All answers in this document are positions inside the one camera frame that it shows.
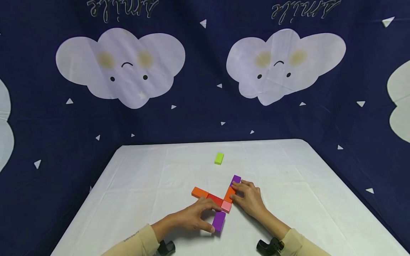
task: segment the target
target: green block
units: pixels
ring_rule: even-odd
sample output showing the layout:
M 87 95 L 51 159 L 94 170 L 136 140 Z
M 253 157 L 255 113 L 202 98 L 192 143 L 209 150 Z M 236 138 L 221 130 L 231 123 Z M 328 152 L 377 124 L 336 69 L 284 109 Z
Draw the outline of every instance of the green block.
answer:
M 218 153 L 216 155 L 216 158 L 215 158 L 215 164 L 221 165 L 222 164 L 222 159 L 223 159 L 223 153 Z

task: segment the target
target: beige sleeve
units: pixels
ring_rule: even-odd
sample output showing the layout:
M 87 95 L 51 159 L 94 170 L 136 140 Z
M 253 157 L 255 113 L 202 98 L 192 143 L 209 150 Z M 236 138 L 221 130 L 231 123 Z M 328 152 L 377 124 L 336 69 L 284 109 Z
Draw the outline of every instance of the beige sleeve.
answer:
M 282 242 L 285 247 L 280 252 L 281 256 L 330 256 L 295 229 L 289 230 Z
M 102 256 L 152 256 L 159 247 L 157 237 L 150 225 L 119 242 Z

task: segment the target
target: navy blue backdrop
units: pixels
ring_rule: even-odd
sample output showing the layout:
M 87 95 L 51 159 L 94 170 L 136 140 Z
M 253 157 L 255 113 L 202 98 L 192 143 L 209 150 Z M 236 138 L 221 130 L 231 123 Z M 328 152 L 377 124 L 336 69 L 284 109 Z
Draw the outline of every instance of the navy blue backdrop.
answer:
M 14 145 L 0 167 L 0 255 L 50 254 L 121 145 L 285 138 L 312 145 L 410 250 L 410 137 L 392 125 L 399 104 L 387 88 L 410 60 L 408 0 L 327 1 L 324 18 L 322 8 L 314 17 L 289 10 L 282 20 L 286 8 L 272 15 L 284 0 L 140 1 L 139 15 L 127 14 L 121 1 L 118 14 L 112 0 L 106 15 L 104 1 L 93 12 L 96 2 L 2 2 L 0 79 L 9 92 Z M 390 17 L 387 26 L 382 20 Z M 169 91 L 137 109 L 94 96 L 56 65 L 67 39 L 97 41 L 116 27 L 137 38 L 169 34 L 185 50 Z M 227 58 L 240 39 L 267 41 L 284 28 L 300 38 L 336 34 L 346 53 L 312 86 L 265 106 L 241 95 Z

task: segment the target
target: wooden block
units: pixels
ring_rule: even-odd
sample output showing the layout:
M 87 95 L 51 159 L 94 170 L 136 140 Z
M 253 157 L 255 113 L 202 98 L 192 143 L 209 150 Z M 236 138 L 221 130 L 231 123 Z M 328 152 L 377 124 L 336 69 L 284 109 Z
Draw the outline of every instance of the wooden block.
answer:
M 200 197 L 205 197 L 207 198 L 209 193 L 206 192 L 205 190 L 202 190 L 200 188 L 194 187 L 194 190 L 192 190 L 191 195 L 195 196 L 196 198 Z
M 232 182 L 241 183 L 241 177 L 234 175 L 229 186 L 232 186 Z
M 215 164 L 222 164 L 222 159 L 223 159 L 223 153 L 218 153 L 216 154 L 216 158 L 215 158 Z
M 212 199 L 219 207 L 222 206 L 223 200 L 221 198 L 214 196 L 213 194 L 208 194 L 207 198 Z
M 225 200 L 223 201 L 222 206 L 221 206 L 222 210 L 226 213 L 230 212 L 231 207 L 232 207 L 232 203 L 229 203 Z
M 226 192 L 225 197 L 223 198 L 228 203 L 232 203 L 232 199 L 229 198 L 230 195 L 235 195 L 235 190 L 231 186 L 229 186 L 228 191 Z
M 221 232 L 223 223 L 225 221 L 226 213 L 222 211 L 217 211 L 215 213 L 214 221 L 212 222 L 212 226 L 214 226 L 215 231 Z

